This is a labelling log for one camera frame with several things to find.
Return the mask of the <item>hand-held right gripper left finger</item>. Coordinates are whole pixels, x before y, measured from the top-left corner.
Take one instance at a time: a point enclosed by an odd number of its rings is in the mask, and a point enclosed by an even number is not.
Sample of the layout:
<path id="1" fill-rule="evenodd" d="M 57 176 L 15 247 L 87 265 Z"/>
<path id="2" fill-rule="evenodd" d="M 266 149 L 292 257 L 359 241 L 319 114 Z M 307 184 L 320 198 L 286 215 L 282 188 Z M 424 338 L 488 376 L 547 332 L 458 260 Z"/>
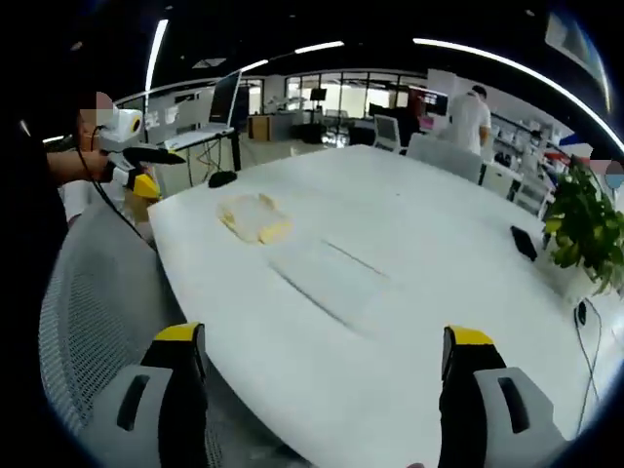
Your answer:
<path id="1" fill-rule="evenodd" d="M 160 331 L 138 365 L 96 396 L 100 467 L 206 467 L 208 397 L 204 325 Z"/>

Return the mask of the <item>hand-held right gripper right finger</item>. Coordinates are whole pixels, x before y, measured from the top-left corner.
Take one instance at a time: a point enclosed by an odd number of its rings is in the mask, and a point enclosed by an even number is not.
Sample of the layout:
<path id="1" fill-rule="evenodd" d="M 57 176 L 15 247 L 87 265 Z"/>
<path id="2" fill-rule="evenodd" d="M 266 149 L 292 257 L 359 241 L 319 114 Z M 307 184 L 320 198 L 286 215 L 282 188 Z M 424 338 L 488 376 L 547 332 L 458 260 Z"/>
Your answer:
<path id="1" fill-rule="evenodd" d="M 547 467 L 568 440 L 554 406 L 481 331 L 446 326 L 440 467 Z"/>

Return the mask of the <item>person's left hand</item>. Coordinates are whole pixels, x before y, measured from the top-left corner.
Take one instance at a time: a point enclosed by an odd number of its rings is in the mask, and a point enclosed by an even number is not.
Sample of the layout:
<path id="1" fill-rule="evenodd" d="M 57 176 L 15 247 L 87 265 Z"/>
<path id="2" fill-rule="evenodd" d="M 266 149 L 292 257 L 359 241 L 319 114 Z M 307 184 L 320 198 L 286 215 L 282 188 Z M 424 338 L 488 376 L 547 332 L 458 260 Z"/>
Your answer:
<path id="1" fill-rule="evenodd" d="M 111 180 L 111 171 L 108 169 L 108 158 L 98 149 L 93 139 L 82 138 L 80 148 L 91 177 L 98 182 Z"/>

